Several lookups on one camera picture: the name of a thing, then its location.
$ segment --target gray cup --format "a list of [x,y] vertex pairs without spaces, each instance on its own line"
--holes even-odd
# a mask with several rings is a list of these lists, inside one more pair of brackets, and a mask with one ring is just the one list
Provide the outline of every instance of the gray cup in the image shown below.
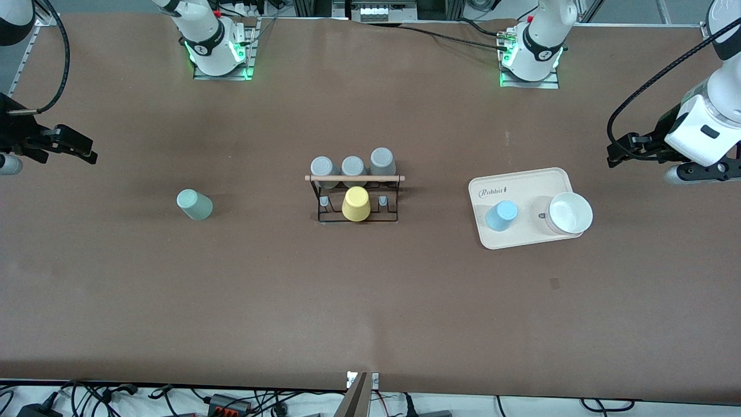
[[[311,174],[312,175],[339,175],[339,168],[337,168],[332,160],[327,157],[316,157],[311,161]],[[317,181],[321,188],[335,188],[338,181]]]
[[[365,175],[365,163],[359,157],[347,157],[342,161],[342,175]],[[350,187],[362,187],[365,185],[365,181],[343,181],[345,185]]]
[[396,175],[396,162],[388,148],[376,148],[370,154],[371,175]]

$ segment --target white bowl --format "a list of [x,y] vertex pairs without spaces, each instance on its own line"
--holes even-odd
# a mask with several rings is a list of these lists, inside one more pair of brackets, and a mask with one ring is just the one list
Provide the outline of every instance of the white bowl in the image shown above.
[[589,229],[594,214],[589,202],[577,193],[561,193],[548,204],[545,221],[554,232],[579,234]]

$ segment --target cup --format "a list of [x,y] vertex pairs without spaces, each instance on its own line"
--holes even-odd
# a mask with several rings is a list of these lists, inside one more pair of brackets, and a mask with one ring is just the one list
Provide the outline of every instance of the cup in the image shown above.
[[[359,157],[347,157],[342,161],[342,175],[365,175],[365,163]],[[343,181],[348,188],[362,187],[365,181]]]
[[[339,175],[339,168],[337,168],[332,160],[327,157],[316,157],[311,161],[311,174],[312,175]],[[316,182],[321,188],[335,188],[338,181],[317,181]]]
[[517,204],[503,200],[486,212],[486,226],[496,232],[503,232],[512,226],[517,218]]
[[579,234],[589,229],[594,214],[589,202],[577,193],[555,196],[545,208],[545,223],[558,234]]
[[177,201],[178,207],[193,220],[204,220],[213,211],[211,199],[195,190],[180,191]]
[[0,154],[0,175],[15,175],[23,169],[23,161],[17,156]]
[[388,148],[376,148],[370,154],[371,175],[396,175],[396,162]]
[[363,187],[352,187],[345,193],[342,214],[353,222],[362,222],[371,215],[371,199]]

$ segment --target table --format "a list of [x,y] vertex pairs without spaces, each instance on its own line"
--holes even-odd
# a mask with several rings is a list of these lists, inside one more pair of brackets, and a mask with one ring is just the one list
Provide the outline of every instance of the table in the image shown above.
[[[191,80],[164,16],[65,24],[69,84],[39,121],[100,157],[0,181],[4,377],[341,389],[377,370],[388,391],[741,401],[739,186],[605,161],[612,110],[697,29],[576,27],[544,91],[499,88],[490,50],[354,22],[278,21],[242,83]],[[704,50],[616,132],[650,131],[718,65]],[[61,67],[43,30],[14,98],[46,102]],[[407,177],[399,222],[312,220],[310,161],[377,146]],[[551,166],[591,229],[484,249],[468,182]],[[183,188],[214,215],[187,219]]]

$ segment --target light blue cup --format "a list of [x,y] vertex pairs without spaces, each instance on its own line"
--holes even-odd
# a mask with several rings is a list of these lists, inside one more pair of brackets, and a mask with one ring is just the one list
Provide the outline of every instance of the light blue cup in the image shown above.
[[376,148],[370,154],[370,175],[396,175],[396,162],[388,148]]
[[[311,161],[311,174],[322,176],[322,175],[339,175],[339,168],[337,168],[332,160],[327,157],[316,157]],[[337,181],[317,181],[321,188],[335,188],[339,182]]]
[[[365,162],[360,157],[351,156],[342,161],[342,175],[365,175]],[[343,181],[348,188],[363,187],[365,181]]]
[[489,226],[491,230],[503,232],[512,226],[515,218],[517,218],[517,204],[510,200],[500,201],[486,212],[486,226]]
[[211,216],[211,212],[213,211],[211,199],[195,190],[187,189],[180,191],[177,200],[178,207],[193,220],[204,220],[208,216]]

